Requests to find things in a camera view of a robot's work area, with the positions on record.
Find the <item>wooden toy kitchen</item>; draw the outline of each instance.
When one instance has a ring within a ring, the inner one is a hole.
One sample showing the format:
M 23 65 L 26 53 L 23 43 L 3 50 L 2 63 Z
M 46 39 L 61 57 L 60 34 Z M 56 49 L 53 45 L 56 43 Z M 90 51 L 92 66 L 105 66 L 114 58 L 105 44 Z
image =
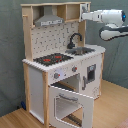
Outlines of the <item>wooden toy kitchen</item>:
M 45 128 L 92 128 L 105 49 L 85 44 L 81 4 L 90 11 L 90 2 L 21 5 L 26 108 Z M 81 125 L 63 120 L 79 109 Z

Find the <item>open oven door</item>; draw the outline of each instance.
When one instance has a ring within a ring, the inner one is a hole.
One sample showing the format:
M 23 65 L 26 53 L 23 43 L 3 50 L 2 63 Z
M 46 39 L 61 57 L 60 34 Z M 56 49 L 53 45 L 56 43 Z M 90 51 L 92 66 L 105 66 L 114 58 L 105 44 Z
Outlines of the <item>open oven door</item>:
M 49 87 L 49 118 L 50 124 L 56 128 L 92 128 L 94 99 L 79 93 Z M 82 106 L 81 126 L 63 121 L 63 118 Z

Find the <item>control knob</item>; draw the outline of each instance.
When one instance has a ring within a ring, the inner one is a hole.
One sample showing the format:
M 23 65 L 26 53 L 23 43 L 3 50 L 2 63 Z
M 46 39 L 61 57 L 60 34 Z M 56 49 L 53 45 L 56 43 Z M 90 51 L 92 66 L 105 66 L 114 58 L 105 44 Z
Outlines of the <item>control knob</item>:
M 58 73 L 55 73 L 55 74 L 54 74 L 54 78 L 55 78 L 55 79 L 58 79 L 59 76 L 60 76 L 60 74 L 58 74 Z
M 76 72 L 76 70 L 77 70 L 77 67 L 73 67 L 73 68 L 72 68 L 72 71 L 73 71 L 73 72 Z

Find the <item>cabinet door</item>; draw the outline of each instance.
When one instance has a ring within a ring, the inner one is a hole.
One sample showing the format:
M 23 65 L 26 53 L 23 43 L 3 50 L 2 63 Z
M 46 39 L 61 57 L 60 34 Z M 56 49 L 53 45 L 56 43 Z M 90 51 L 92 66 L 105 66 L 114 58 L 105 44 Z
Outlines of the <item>cabinet door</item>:
M 82 128 L 92 128 L 94 99 L 85 95 L 51 86 L 49 88 L 50 124 L 56 128 L 79 128 L 62 119 L 83 108 Z
M 81 84 L 79 88 L 81 94 L 93 97 L 99 96 L 100 75 L 101 75 L 102 55 L 83 60 L 81 70 Z

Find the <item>backsplash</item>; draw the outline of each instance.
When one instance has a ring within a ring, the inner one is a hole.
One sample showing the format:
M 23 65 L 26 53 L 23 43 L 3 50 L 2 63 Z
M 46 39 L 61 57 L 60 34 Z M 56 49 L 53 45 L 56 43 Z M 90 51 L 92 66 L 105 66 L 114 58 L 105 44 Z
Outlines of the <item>backsplash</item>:
M 31 31 L 33 58 L 66 50 L 73 33 L 78 33 L 78 22 L 63 23 L 45 27 L 35 27 Z M 73 38 L 78 46 L 78 36 Z

